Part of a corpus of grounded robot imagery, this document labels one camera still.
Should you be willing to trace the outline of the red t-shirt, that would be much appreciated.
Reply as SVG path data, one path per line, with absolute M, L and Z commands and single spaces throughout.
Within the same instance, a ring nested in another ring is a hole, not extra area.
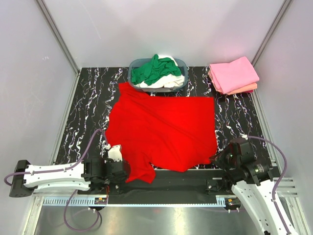
M 151 183 L 155 167 L 184 172 L 210 163 L 217 152 L 212 97 L 161 97 L 119 85 L 106 136 L 121 145 L 130 165 L 128 181 Z

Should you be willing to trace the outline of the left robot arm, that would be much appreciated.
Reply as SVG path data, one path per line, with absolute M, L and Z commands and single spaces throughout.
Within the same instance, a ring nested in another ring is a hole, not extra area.
M 124 183 L 130 172 L 130 165 L 125 160 L 91 158 L 80 163 L 49 166 L 20 160 L 12 175 L 9 196 L 62 195 L 75 190 L 82 195 L 102 194 L 111 183 Z

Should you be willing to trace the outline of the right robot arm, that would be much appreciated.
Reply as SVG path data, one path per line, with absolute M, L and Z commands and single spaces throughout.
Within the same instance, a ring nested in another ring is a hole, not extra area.
M 240 200 L 259 234 L 295 235 L 297 231 L 276 192 L 285 172 L 274 180 L 269 165 L 256 162 L 250 139 L 256 137 L 234 138 L 210 157 L 210 162 L 225 172 L 221 188 Z

